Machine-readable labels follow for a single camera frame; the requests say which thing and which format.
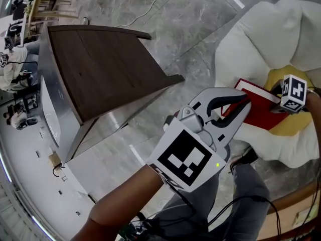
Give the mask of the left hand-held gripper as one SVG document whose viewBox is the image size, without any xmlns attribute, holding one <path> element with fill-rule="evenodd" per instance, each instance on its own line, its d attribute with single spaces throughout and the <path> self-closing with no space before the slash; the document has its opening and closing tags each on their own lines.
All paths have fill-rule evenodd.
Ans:
<svg viewBox="0 0 321 241">
<path fill-rule="evenodd" d="M 194 191 L 226 165 L 229 143 L 250 109 L 244 91 L 204 89 L 177 115 L 168 116 L 147 165 L 176 189 Z"/>
</svg>

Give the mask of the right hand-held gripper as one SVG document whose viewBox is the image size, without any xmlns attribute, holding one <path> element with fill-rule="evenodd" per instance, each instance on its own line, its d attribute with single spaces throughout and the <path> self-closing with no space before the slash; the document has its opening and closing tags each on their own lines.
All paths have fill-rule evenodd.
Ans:
<svg viewBox="0 0 321 241">
<path fill-rule="evenodd" d="M 294 75 L 285 75 L 271 89 L 274 95 L 280 95 L 280 102 L 271 110 L 272 113 L 299 113 L 304 107 L 307 94 L 307 82 Z"/>
</svg>

